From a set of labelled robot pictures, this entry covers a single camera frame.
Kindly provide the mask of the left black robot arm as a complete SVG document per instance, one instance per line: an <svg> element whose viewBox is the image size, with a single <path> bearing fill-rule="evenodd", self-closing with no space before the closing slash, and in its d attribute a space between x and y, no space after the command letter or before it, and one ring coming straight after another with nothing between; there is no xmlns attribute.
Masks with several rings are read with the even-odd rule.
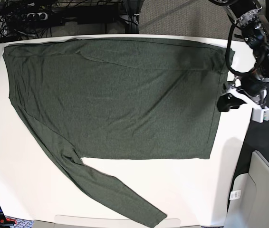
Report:
<svg viewBox="0 0 269 228"><path fill-rule="evenodd" d="M212 3L224 7L231 22L225 64L235 80L240 81L240 86L236 86L235 80L223 86L217 109L228 112L244 103L252 105L255 110L263 109L269 88L269 23L261 15L262 6L257 0L213 0ZM254 66L247 72L237 71L231 66L231 42L235 28L241 31L241 37L255 58Z"/></svg>

